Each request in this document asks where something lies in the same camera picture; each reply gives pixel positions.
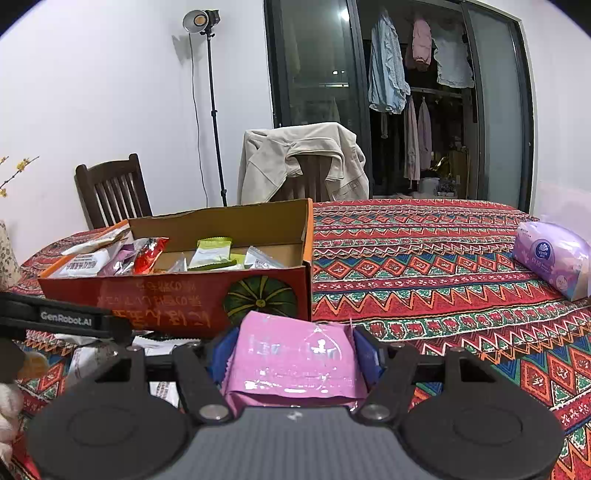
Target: red snack wrapper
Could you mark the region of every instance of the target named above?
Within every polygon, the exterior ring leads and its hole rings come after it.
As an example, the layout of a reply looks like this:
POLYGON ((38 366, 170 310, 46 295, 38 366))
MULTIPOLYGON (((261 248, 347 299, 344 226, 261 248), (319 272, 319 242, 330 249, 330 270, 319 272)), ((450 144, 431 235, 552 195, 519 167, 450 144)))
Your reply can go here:
POLYGON ((150 273, 167 243, 168 238, 165 237, 150 238, 135 258, 134 275, 150 273))

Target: light blue shirt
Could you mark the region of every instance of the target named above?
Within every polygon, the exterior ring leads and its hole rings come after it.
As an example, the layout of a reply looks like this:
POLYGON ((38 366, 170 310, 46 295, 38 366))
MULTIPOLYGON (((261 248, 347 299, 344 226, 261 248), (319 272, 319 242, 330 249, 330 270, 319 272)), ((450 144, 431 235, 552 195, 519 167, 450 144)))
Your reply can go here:
POLYGON ((369 107, 378 112, 401 113, 407 95, 410 95, 410 87, 404 80, 398 34, 388 12, 383 9, 371 31, 369 107))

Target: patterned tablecloth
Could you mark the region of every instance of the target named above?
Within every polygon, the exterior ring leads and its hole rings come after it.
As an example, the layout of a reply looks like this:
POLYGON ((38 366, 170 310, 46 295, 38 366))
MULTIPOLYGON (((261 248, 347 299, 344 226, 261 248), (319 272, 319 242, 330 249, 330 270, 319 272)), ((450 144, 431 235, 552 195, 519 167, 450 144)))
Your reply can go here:
MULTIPOLYGON (((364 324, 384 341, 422 353, 463 346, 544 403, 566 439, 554 479, 591 479, 591 301, 566 301, 511 259, 515 229, 532 217, 511 207, 463 200, 369 200, 314 205, 314 320, 364 324)), ((41 294, 35 278, 80 233, 24 265, 13 290, 41 294)), ((38 477, 22 432, 59 395, 71 345, 30 332, 25 348, 51 366, 22 385, 25 409, 15 442, 15 473, 38 477)), ((414 402, 439 393, 420 384, 414 402)))

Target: glass panel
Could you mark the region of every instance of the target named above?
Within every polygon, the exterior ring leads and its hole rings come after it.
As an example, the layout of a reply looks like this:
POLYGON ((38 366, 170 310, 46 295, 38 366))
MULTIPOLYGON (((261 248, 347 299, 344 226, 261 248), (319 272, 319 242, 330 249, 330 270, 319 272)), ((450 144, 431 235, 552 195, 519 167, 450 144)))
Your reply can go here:
POLYGON ((479 185, 479 191, 491 202, 517 208, 525 139, 523 92, 511 30, 508 21, 484 13, 477 7, 469 6, 468 11, 478 52, 484 100, 485 185, 479 185))
POLYGON ((358 88, 346 0, 280 0, 290 119, 339 122, 360 135, 358 88))

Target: chair backrest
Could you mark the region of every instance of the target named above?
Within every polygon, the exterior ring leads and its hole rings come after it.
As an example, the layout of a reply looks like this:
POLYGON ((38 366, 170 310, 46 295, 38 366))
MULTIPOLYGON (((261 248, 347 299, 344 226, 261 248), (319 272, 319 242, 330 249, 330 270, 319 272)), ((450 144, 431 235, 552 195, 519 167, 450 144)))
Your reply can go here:
POLYGON ((137 154, 91 168, 76 167, 76 182, 93 228, 123 219, 151 216, 137 154))
POLYGON ((331 157, 320 155, 298 155, 302 175, 287 177, 285 182, 271 202, 281 200, 311 198, 314 202, 330 201, 329 192, 326 189, 326 176, 332 163, 331 157))

